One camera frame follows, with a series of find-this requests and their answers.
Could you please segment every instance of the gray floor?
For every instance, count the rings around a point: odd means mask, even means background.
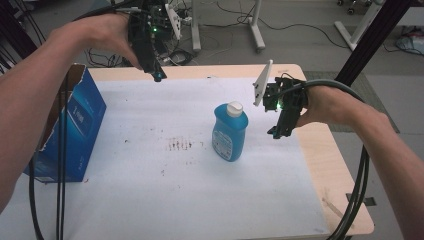
[[[238,14],[225,13],[214,4],[201,2],[200,23],[227,25],[236,22]],[[37,7],[33,16],[45,34],[73,18],[104,4],[103,0],[47,1]],[[248,12],[253,0],[220,1],[223,8]],[[267,0],[262,3],[261,18],[273,27],[291,24],[309,24],[325,31],[336,43],[345,46],[334,27],[334,21],[342,21],[353,31],[365,9],[358,9],[353,16],[346,13],[347,6],[339,7],[336,1],[283,1]],[[285,30],[271,30],[259,23],[266,49],[257,54],[252,34],[246,25],[228,28],[201,26],[202,51],[189,65],[263,64],[268,59],[274,63],[298,64],[307,71],[339,71],[351,51],[330,43],[318,30],[296,26]],[[393,30],[386,45],[394,49],[393,42],[400,34],[400,27]],[[189,27],[183,28],[181,48],[191,51]],[[77,62],[86,63],[81,54]],[[389,53],[380,48],[363,70],[400,130],[400,137],[424,159],[424,58],[403,52]],[[352,173],[356,176],[361,142],[353,133],[333,133],[340,151]],[[374,197],[377,206],[368,210],[375,222],[371,235],[354,239],[402,239],[393,211],[375,170],[371,169],[367,197]]]

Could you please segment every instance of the cleaning bottle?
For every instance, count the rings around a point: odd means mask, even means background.
[[[243,150],[249,120],[239,102],[222,104],[214,112],[216,123],[212,132],[213,148],[223,159],[233,162]]]

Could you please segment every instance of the cardboard box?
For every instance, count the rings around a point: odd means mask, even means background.
[[[72,65],[67,77],[68,109],[66,113],[65,181],[81,182],[106,111],[106,104],[84,65]],[[64,89],[65,81],[61,87],[61,102],[63,104],[59,108],[59,96],[57,96],[49,114],[38,158],[35,161],[35,178],[43,183],[58,181],[58,113],[59,109],[61,109],[61,114],[64,116]],[[24,172],[29,174],[28,167]]]

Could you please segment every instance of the forearm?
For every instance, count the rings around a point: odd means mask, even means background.
[[[62,80],[86,45],[84,29],[56,30],[31,56],[0,77],[0,212],[28,164]]]
[[[368,150],[405,239],[424,235],[424,163],[394,132],[387,116],[366,106],[351,126]]]

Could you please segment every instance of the stain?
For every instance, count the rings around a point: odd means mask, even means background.
[[[184,138],[184,137],[174,137],[174,138],[168,138],[168,151],[181,151],[181,150],[190,150],[195,145],[195,142],[191,141],[190,139]]]

